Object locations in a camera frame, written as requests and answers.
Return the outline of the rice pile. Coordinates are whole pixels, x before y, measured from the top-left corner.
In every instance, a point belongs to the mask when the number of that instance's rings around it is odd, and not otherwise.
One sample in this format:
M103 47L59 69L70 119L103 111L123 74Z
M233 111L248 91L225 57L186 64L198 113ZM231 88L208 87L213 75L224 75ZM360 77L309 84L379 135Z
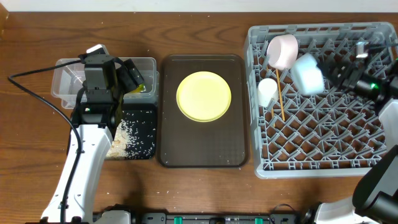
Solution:
M107 160L146 160L155 154L157 115L154 110L124 110Z

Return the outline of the cream white cup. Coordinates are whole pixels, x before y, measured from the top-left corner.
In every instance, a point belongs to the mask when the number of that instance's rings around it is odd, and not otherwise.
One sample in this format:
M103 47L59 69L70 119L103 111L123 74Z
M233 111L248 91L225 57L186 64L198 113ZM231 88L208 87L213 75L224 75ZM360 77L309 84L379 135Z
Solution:
M277 82L272 78L261 80L257 86L257 96L259 106L267 108L272 100L279 99Z

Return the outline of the wooden chopstick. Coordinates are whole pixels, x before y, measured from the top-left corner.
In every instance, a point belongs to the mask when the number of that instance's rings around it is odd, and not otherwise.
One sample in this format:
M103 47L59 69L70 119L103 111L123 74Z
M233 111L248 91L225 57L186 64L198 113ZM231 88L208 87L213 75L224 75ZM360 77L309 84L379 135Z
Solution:
M274 118L274 107L273 107L273 106L272 106L272 108L271 108L271 117L272 117L272 119Z
M282 120L285 121L284 104L283 104L283 99L282 99L282 90L281 90L281 85L280 85L280 76L279 76L278 69L275 69L275 73L276 73L276 77L277 77L277 86L278 86L278 92L279 92L279 103L280 103L281 117L282 117Z

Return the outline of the light blue bowl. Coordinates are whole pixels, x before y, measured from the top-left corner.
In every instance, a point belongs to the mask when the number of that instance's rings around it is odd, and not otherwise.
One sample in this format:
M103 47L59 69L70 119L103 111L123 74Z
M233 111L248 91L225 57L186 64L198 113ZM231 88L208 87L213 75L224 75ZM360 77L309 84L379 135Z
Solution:
M325 89L322 71L311 54L298 58L290 69L292 80L301 95L310 96L322 93Z

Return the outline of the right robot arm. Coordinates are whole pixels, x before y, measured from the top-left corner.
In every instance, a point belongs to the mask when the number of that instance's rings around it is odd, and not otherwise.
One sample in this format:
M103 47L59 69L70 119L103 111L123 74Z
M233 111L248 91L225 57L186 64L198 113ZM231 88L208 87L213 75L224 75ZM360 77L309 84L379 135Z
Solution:
M358 182L351 197L318 203L303 215L302 223L397 223L397 65L387 78L368 75L354 63L317 65L332 84L375 105L386 140L386 154Z

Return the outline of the green orange snack wrapper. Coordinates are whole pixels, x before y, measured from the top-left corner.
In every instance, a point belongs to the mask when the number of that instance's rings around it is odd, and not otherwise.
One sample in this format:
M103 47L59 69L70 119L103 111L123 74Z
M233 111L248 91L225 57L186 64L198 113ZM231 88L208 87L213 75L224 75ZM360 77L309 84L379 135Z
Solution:
M146 86L144 83L141 83L139 85L134 85L134 89L129 91L129 93L142 93L146 91Z

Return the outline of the white bowl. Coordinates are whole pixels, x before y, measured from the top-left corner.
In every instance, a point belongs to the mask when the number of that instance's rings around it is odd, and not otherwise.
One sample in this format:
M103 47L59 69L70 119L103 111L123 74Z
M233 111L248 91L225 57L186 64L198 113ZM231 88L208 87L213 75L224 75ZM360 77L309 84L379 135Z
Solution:
M292 34L274 37L267 47L269 65L278 70L290 69L297 59L299 44Z

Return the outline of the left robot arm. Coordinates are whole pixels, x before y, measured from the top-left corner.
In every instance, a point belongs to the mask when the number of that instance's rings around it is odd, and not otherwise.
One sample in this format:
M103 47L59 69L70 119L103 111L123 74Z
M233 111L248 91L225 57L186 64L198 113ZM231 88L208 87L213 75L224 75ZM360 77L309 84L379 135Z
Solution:
M92 223L103 162L122 119L124 95L143 84L131 59L84 55L85 81L76 95L67 159L41 223Z

